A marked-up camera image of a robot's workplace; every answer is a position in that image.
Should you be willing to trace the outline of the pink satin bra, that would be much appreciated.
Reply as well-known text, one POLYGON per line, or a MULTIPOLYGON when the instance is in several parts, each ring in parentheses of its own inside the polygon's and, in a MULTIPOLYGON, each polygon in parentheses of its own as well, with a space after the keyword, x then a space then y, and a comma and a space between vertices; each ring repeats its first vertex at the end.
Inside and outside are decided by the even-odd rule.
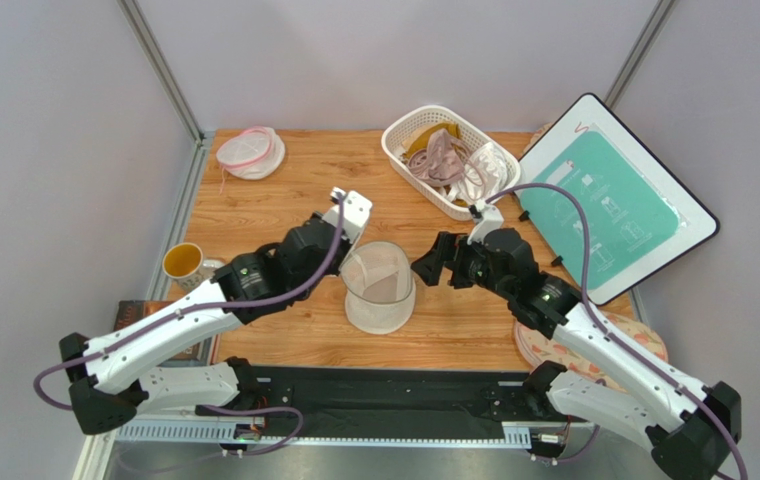
POLYGON ((460 139, 440 130, 431 136, 425 150, 404 163, 416 179, 435 189, 458 180, 463 173, 462 163, 471 154, 460 139))

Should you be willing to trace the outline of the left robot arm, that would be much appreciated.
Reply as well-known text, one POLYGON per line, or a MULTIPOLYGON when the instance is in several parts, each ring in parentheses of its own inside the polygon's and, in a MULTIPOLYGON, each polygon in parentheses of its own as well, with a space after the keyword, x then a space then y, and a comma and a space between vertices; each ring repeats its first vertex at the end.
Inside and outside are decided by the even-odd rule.
POLYGON ((241 254, 180 300, 121 330, 60 343, 71 410, 86 435, 107 433, 161 409, 247 409, 258 387, 245 359, 162 369, 180 351, 306 300, 336 276, 370 218, 366 207, 333 206, 290 229, 279 243, 241 254))

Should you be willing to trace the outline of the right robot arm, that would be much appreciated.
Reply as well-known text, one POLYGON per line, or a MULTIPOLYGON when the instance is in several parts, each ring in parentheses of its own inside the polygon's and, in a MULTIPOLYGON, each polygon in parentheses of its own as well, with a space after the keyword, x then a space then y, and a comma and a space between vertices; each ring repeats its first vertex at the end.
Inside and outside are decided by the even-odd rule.
POLYGON ((498 229, 481 239, 441 232, 411 268, 429 286, 449 270, 453 288, 478 286, 499 296, 521 325, 590 361, 617 385, 545 361, 524 382, 539 402, 634 443, 671 479, 711 479, 727 459, 747 476, 737 448, 740 395, 724 382, 708 386, 647 351, 585 304, 577 288, 542 271, 516 230, 498 229))

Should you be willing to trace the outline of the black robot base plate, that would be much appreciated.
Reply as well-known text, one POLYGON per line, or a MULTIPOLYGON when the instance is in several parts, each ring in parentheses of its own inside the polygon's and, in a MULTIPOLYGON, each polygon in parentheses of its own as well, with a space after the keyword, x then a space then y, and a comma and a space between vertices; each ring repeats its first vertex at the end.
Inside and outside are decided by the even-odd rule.
POLYGON ((453 438, 496 434, 503 422, 562 430, 567 417, 527 391, 525 372, 255 366, 252 408, 270 407, 264 433, 290 433, 294 415, 311 434, 453 438))

